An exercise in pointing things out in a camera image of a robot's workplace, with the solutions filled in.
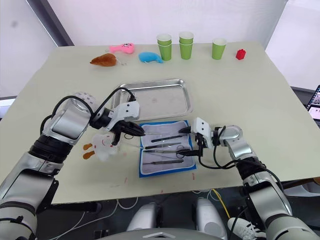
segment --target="white table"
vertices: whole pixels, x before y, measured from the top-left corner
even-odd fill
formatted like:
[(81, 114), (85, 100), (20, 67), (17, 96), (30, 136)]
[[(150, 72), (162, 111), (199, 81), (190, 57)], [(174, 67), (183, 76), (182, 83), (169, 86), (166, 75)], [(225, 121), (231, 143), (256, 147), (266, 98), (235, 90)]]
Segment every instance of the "white table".
[[(245, 59), (237, 60), (236, 52), (242, 48), (247, 51)], [(195, 44), (190, 60), (182, 60), (179, 46), (173, 45), (172, 60), (164, 64), (141, 63), (138, 54), (157, 53), (158, 46), (137, 45), (132, 55), (116, 54), (126, 65), (89, 64), (105, 49), (105, 46), (57, 48), (28, 82), (0, 122), (0, 182), (39, 137), (42, 119), (62, 97), (86, 91), (103, 101), (119, 84), (169, 78), (185, 80), (193, 99), (191, 114), (169, 120), (191, 122), (201, 117), (212, 127), (238, 125), (259, 159), (282, 181), (320, 175), (320, 130), (258, 43), (229, 43), (221, 60), (211, 58), (211, 44)], [(95, 156), (84, 160), (82, 147), (97, 132), (89, 127), (64, 162), (56, 176), (59, 188), (53, 203), (242, 184), (236, 169), (210, 170), (198, 163), (196, 170), (139, 178), (139, 149), (128, 145), (122, 145), (110, 163), (102, 163)], [(138, 145), (139, 139), (130, 143)], [(222, 164), (230, 161), (228, 149), (219, 147), (217, 159)], [(213, 161), (208, 149), (203, 161), (207, 164)]]

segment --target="metal tray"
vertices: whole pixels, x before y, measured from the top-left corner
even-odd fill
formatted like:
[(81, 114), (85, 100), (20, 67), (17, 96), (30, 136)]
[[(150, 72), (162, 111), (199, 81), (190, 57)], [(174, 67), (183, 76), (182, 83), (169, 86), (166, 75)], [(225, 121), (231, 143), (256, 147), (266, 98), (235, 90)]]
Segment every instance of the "metal tray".
[[(180, 117), (193, 110), (186, 82), (182, 79), (125, 83), (119, 87), (132, 91), (139, 102), (140, 113), (136, 121)], [(126, 91), (118, 91), (113, 95), (112, 108), (128, 99)]]

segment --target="stacked green cups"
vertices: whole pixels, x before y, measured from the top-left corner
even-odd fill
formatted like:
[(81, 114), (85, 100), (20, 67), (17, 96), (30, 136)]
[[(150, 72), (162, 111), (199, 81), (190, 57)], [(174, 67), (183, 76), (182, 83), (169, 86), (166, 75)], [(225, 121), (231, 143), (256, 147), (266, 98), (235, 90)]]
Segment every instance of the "stacked green cups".
[(216, 38), (212, 42), (212, 58), (215, 60), (220, 60), (222, 54), (224, 53), (225, 47), (227, 45), (227, 40), (224, 38)]
[(163, 33), (156, 36), (158, 40), (158, 46), (163, 61), (169, 61), (171, 59), (171, 36), (169, 34)]
[(192, 45), (194, 43), (194, 34), (189, 31), (182, 31), (179, 34), (180, 54), (184, 60), (189, 60), (192, 53)]

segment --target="floor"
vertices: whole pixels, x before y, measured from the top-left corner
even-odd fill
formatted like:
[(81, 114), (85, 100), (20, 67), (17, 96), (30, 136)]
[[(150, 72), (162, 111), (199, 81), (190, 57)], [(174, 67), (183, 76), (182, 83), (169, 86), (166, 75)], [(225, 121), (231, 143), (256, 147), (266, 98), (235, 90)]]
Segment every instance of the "floor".
[[(232, 217), (239, 213), (239, 206), (244, 205), (244, 197), (241, 196), (240, 187), (228, 187), (217, 189)], [(82, 228), (71, 231), (59, 238), (60, 240), (93, 240), (95, 231), (107, 230), (109, 235), (126, 230), (135, 212), (144, 204), (157, 203), (162, 209), (162, 227), (195, 229), (193, 221), (193, 204), (199, 197), (207, 197), (207, 193), (195, 194), (193, 192), (180, 192), (161, 194), (155, 196), (140, 197), (137, 205), (124, 210), (118, 208), (114, 215), (88, 224)], [(132, 206), (136, 198), (120, 200), (123, 206)], [(223, 222), (227, 223), (227, 215), (219, 201), (210, 199), (217, 208)], [(294, 216), (303, 220), (306, 224), (320, 227), (320, 197), (288, 197)], [(99, 212), (86, 213), (81, 224), (109, 215), (115, 207), (116, 200), (102, 201), (102, 209)], [(39, 240), (49, 240), (72, 228), (81, 218), (83, 211), (46, 210), (38, 215), (37, 236)]]

